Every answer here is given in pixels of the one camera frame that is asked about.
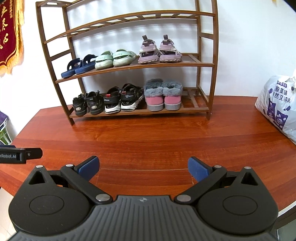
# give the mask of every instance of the crosshair logo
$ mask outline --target crosshair logo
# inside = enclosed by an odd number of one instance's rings
[[[140,201],[140,202],[146,202],[146,201],[148,201],[148,199],[145,198],[145,197],[141,197],[141,198],[139,199],[139,201]]]

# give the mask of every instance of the white wall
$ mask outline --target white wall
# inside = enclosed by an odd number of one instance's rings
[[[100,18],[129,12],[154,9],[194,10],[194,0],[85,0],[85,5],[69,8],[71,27]],[[202,11],[210,11],[210,0],[200,0]],[[264,83],[275,74],[291,75],[296,62],[296,13],[283,1],[277,0],[218,0],[219,60],[216,95],[258,96]],[[46,37],[64,32],[61,9],[42,9]],[[212,32],[211,19],[203,17],[204,32]],[[41,108],[60,105],[45,62],[38,32],[35,3],[25,0],[24,61],[12,75],[0,78],[0,110],[9,115],[16,133]],[[101,54],[118,48],[138,53],[142,38],[160,44],[168,34],[181,52],[197,52],[196,25],[193,20],[147,20],[123,23],[94,30],[74,40],[78,57]],[[211,40],[204,40],[203,61],[211,61]],[[49,43],[50,54],[67,49],[67,40]],[[54,61],[57,78],[71,60],[66,55]],[[196,69],[151,68],[113,72],[84,78],[87,91],[106,91],[126,82],[142,85],[153,78],[178,79],[185,86],[194,86]],[[210,69],[202,70],[202,87],[209,90]],[[80,93],[77,80],[60,84],[66,102]]]

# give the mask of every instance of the black leather shoe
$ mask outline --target black leather shoe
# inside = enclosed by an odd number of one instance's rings
[[[87,104],[85,101],[85,96],[83,94],[80,94],[78,97],[75,97],[73,99],[73,108],[74,108],[75,114],[78,116],[86,114]]]
[[[92,115],[97,115],[104,110],[104,97],[100,92],[89,92],[86,97],[86,103]]]

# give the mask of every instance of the table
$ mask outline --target table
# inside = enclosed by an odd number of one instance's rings
[[[113,197],[174,197],[195,182],[187,161],[196,156],[233,171],[251,166],[282,210],[296,200],[296,146],[255,109],[255,100],[216,96],[210,121],[181,114],[79,118],[71,126],[61,107],[42,109],[13,141],[42,148],[42,159],[0,164],[0,186],[15,195],[36,165],[55,170],[97,155],[101,169],[91,182]]]

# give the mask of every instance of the plastic bag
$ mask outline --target plastic bag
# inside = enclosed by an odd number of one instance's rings
[[[275,75],[264,85],[255,107],[296,145],[296,70]]]

